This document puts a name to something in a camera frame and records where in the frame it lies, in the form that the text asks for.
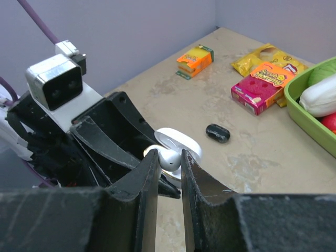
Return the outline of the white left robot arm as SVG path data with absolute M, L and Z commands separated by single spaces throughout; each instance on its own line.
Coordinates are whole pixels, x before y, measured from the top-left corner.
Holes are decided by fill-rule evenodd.
M 1 139 L 41 177 L 62 187 L 107 187 L 156 144 L 125 92 L 84 93 L 50 111 L 27 92 L 1 100 Z

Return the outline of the black earbud charging case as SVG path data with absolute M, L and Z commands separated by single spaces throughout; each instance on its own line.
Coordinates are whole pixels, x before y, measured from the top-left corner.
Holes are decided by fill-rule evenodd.
M 209 138 L 217 141 L 218 143 L 226 143 L 230 139 L 230 132 L 218 124 L 209 124 L 206 127 L 205 132 Z

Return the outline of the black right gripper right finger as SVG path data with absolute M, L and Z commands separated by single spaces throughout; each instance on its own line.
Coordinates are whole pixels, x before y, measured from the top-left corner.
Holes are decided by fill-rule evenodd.
M 187 251 L 335 251 L 335 195 L 237 193 L 181 162 Z

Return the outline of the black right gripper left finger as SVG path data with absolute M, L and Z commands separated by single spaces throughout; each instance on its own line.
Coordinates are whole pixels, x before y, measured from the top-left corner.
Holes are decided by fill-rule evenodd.
M 158 152 L 113 185 L 1 190 L 1 251 L 155 251 Z

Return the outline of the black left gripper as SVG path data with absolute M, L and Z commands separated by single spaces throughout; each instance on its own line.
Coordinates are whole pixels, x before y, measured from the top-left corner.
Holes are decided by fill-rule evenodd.
M 62 186 L 111 186 L 136 168 L 143 151 L 158 141 L 128 95 L 114 92 L 60 126 L 29 92 L 6 117 L 31 151 L 30 164 Z

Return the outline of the white earbud charging case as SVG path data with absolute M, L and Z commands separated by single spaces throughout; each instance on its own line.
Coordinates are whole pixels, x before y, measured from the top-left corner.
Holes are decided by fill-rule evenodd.
M 157 129 L 156 131 L 154 131 L 154 137 L 158 141 L 158 143 L 147 147 L 143 151 L 144 156 L 146 156 L 147 153 L 153 149 L 157 149 L 159 153 L 160 151 L 164 150 L 173 150 L 181 155 L 181 161 L 182 161 L 182 151 L 187 150 L 190 152 L 192 157 L 197 162 L 200 162 L 202 159 L 201 146 L 194 139 L 176 129 L 172 128 Z M 161 169 L 161 175 L 163 175 L 168 182 L 172 183 L 178 189 L 181 188 L 181 177 L 182 177 L 181 166 L 175 172 L 168 172 L 166 170 L 163 170 L 161 167 L 160 169 Z

